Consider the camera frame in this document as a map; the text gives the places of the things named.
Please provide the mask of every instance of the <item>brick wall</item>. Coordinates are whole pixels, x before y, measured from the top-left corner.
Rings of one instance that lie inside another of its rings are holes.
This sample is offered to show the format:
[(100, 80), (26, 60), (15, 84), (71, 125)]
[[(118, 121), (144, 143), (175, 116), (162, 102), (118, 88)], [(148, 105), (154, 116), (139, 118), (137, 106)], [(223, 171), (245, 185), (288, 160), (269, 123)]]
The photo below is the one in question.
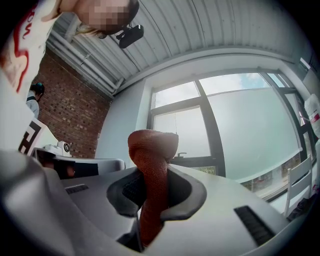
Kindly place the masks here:
[(111, 99), (48, 48), (33, 81), (45, 86), (39, 121), (58, 141), (71, 144), (72, 156), (94, 158)]

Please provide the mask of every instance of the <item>corrugated ceiling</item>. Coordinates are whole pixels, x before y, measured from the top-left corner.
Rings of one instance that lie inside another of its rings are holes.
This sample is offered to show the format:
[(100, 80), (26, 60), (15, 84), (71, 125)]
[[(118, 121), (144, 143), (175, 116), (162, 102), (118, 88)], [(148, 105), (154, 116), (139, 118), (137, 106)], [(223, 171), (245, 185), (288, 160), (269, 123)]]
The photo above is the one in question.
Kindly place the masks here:
[[(139, 2), (132, 25), (143, 25), (144, 37), (127, 49), (119, 48), (115, 36), (99, 39), (76, 35), (71, 42), (115, 84), (121, 78), (128, 81), (149, 67), (199, 49), (252, 47), (297, 60), (305, 45), (305, 36), (295, 22), (278, 3), (269, 0)], [(54, 30), (65, 37), (72, 19), (73, 14), (63, 14)]]

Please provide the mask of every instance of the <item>white shirt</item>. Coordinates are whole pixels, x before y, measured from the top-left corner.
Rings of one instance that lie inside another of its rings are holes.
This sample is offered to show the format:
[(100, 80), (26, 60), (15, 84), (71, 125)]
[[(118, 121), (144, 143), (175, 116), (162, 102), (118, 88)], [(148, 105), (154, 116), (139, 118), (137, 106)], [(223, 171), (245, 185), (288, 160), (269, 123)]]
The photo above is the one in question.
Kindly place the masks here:
[(18, 149), (34, 114), (26, 105), (61, 0), (38, 0), (0, 52), (0, 149)]
[[(29, 98), (29, 97), (32, 97), (32, 96), (35, 97), (36, 94), (35, 94), (34, 91), (30, 90), (27, 97)], [(38, 116), (39, 116), (39, 103), (35, 99), (31, 99), (31, 100), (26, 102), (26, 105), (34, 113), (34, 118), (38, 119)]]

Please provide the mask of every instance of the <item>person in background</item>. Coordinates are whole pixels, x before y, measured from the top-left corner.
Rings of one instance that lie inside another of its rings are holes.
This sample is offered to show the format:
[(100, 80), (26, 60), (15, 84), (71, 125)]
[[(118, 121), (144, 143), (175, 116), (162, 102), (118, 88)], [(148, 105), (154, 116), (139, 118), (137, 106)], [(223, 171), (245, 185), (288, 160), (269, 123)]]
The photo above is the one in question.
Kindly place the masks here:
[(45, 86), (38, 82), (30, 86), (30, 90), (26, 99), (26, 105), (34, 113), (34, 118), (38, 119), (39, 115), (39, 101), (45, 93)]

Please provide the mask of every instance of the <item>person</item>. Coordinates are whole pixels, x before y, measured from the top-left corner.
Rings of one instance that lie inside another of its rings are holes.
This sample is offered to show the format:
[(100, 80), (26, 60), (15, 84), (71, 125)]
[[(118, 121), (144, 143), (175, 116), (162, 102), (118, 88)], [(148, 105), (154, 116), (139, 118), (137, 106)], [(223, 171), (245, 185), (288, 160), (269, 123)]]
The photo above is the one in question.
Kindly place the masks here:
[(36, 1), (15, 26), (0, 52), (0, 117), (5, 124), (0, 128), (0, 149), (18, 148), (32, 121), (33, 114), (25, 102), (58, 17), (63, 12), (75, 13), (89, 27), (78, 30), (77, 34), (108, 36), (130, 24), (139, 6), (138, 0)]
[(26, 105), (34, 113), (34, 118), (38, 119), (39, 116), (39, 101), (41, 97), (45, 94), (45, 86), (38, 82), (30, 86), (28, 93), (28, 98), (26, 99)]

